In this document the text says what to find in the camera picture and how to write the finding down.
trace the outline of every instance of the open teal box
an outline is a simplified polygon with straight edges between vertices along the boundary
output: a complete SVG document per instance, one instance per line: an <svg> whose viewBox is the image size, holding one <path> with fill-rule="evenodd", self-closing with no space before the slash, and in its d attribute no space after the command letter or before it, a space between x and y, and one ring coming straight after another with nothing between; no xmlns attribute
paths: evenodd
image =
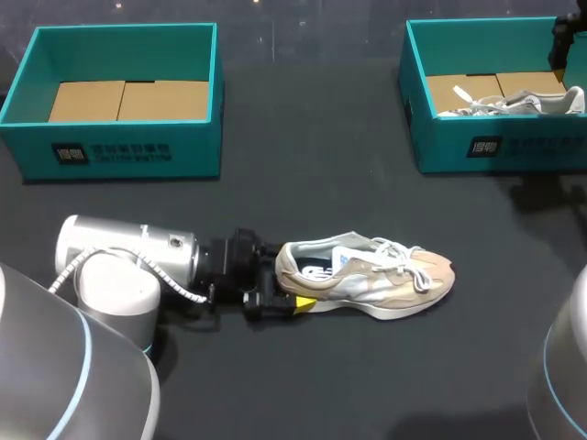
<svg viewBox="0 0 587 440"><path fill-rule="evenodd" d="M48 122L63 82L206 81L205 119ZM38 27L0 136L24 180L214 177L224 78L214 23Z"/></svg>
<svg viewBox="0 0 587 440"><path fill-rule="evenodd" d="M407 22L399 85L422 172L587 170L587 115L439 117L426 83L434 75L550 71L554 21ZM587 90L587 38L581 35L570 48L563 83ZM483 145L491 147L475 154Z"/></svg>

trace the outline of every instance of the dark gray tabletop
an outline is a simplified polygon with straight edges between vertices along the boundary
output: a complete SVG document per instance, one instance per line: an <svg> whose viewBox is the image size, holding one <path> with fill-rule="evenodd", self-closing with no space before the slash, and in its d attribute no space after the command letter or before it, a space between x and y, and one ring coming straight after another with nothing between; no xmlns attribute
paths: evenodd
<svg viewBox="0 0 587 440"><path fill-rule="evenodd" d="M49 14L50 3L35 10ZM198 18L177 2L161 12L167 3L145 21ZM23 186L1 147L0 260L48 286L55 241L72 214L191 230L203 240L236 226L270 241L356 230L434 250L454 262L454 290L400 321L343 311L250 326L227 309L214 330L165 312L156 346L158 438L529 440L526 384L587 261L587 178L421 175L390 57L405 16L425 17L429 6L432 17L522 15L530 4L555 14L573 2L494 2L499 11L405 3L417 4L412 11L373 1L364 14L341 2L347 21L330 22L317 21L314 9L307 19L296 15L315 2L293 3L288 10L265 1L255 26L221 26L227 100L219 181ZM401 14L391 16L394 7ZM289 24L279 21L283 10ZM143 21L137 11L132 21ZM127 20L109 19L114 8L110 14L86 21ZM75 13L68 19L79 21ZM18 57L23 38L8 39Z"/></svg>

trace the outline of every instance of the beige sneaker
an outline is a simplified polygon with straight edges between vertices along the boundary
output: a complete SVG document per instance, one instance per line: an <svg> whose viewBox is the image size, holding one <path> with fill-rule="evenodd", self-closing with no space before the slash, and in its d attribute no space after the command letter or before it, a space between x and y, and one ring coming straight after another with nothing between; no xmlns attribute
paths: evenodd
<svg viewBox="0 0 587 440"><path fill-rule="evenodd" d="M318 300L311 312L353 307L383 320L423 311L455 281L444 257L355 232L286 243L275 273L285 291Z"/></svg>

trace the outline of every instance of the sneaker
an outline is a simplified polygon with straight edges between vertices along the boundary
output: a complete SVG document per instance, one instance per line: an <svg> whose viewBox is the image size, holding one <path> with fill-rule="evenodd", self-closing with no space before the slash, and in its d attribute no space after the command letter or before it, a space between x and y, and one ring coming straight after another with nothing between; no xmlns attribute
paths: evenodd
<svg viewBox="0 0 587 440"><path fill-rule="evenodd" d="M475 101L458 85L453 88L469 108L439 113L439 116L565 115L585 113L585 93L571 87L566 93L539 94L523 90L507 98L488 96Z"/></svg>
<svg viewBox="0 0 587 440"><path fill-rule="evenodd" d="M311 312L352 307L383 320L425 310L455 281L444 257L355 232L286 243L275 272L286 292L318 300Z"/></svg>

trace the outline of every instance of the shoe insole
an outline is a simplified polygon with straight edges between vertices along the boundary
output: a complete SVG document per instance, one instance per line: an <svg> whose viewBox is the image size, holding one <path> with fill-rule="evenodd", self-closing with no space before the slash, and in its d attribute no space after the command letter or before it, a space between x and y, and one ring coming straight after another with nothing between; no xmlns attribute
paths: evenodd
<svg viewBox="0 0 587 440"><path fill-rule="evenodd" d="M320 281L332 276L332 260L326 258L296 258L295 263L304 277Z"/></svg>

